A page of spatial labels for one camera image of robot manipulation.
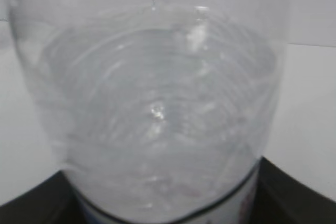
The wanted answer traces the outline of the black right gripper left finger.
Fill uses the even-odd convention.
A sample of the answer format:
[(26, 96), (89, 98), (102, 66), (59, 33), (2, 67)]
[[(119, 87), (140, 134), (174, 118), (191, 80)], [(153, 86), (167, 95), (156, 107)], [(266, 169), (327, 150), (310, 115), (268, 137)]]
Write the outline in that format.
[(1, 223), (86, 223), (62, 172), (1, 206)]

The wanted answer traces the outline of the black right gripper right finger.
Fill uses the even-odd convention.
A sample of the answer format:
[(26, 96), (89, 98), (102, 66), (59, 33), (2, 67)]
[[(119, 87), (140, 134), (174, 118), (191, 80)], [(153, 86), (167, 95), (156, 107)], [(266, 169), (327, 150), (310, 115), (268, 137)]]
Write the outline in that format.
[(263, 158), (256, 194), (256, 223), (335, 223), (335, 201)]

